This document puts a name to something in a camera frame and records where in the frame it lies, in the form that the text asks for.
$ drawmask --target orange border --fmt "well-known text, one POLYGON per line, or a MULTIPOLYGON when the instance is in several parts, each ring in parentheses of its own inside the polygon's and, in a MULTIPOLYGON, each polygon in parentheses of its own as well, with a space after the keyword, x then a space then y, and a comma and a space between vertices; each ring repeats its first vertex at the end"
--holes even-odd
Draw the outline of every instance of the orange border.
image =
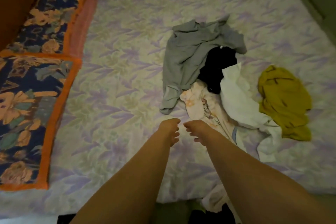
POLYGON ((63 90, 56 100, 56 103, 53 107, 52 114, 49 118, 49 121, 46 127, 46 132, 45 132, 44 140, 43 140, 42 154, 41 154, 40 170, 39 170, 39 174, 37 175, 37 182, 35 184, 22 184, 22 185, 2 184, 0 185, 0 190, 3 190, 3 191, 18 191, 18 190, 25 190, 25 189, 48 189, 49 188, 48 174, 49 174, 49 167, 50 167, 50 157, 51 157, 51 151, 53 149, 54 137, 57 132, 57 123, 63 113, 64 105, 68 98, 72 83, 79 69, 82 66, 82 60, 79 58, 60 56, 59 54, 44 54, 44 53, 36 54, 36 53, 30 53, 30 52, 25 52, 22 54, 15 54, 10 51, 0 52, 0 57, 7 57, 7 56, 34 56, 37 58, 70 60, 73 62, 70 73, 64 83, 63 90))
POLYGON ((61 55, 70 56, 70 41, 71 41, 71 36, 72 36, 72 33, 73 33, 74 24, 76 22, 76 19, 77 19, 79 13, 83 9, 85 1, 86 0, 79 0, 77 9, 71 15, 71 20, 68 23, 68 26, 66 28, 64 38, 63 38, 63 53, 59 53, 58 55, 61 54, 61 55))

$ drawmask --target bed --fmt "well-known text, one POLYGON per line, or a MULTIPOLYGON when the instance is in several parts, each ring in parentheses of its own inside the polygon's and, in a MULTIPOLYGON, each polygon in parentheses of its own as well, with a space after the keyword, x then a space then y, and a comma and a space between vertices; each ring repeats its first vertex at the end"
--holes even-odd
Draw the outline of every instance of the bed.
MULTIPOLYGON (((300 0, 98 0, 82 69, 70 91, 54 141, 49 190, 0 193, 0 217, 76 213, 144 144, 162 120, 187 121, 182 105, 165 116, 162 63, 174 25, 196 18, 229 24, 245 36, 237 54, 255 100, 257 80, 270 64, 300 78, 312 96, 311 142, 283 139, 270 166, 312 193, 336 193, 336 51, 300 0)), ((239 128, 257 158, 265 135, 239 128)), ((202 198, 220 183, 206 149, 181 126, 157 198, 202 198)))

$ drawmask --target yellow garment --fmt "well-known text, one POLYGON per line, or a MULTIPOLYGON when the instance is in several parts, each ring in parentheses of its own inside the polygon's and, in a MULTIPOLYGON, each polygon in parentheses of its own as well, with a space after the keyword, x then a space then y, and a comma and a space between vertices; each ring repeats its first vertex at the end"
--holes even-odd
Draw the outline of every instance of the yellow garment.
POLYGON ((263 97, 259 111, 282 128, 282 137, 311 140, 305 112, 312 108, 312 99, 299 79, 282 67, 269 66, 260 75, 258 91, 263 97))

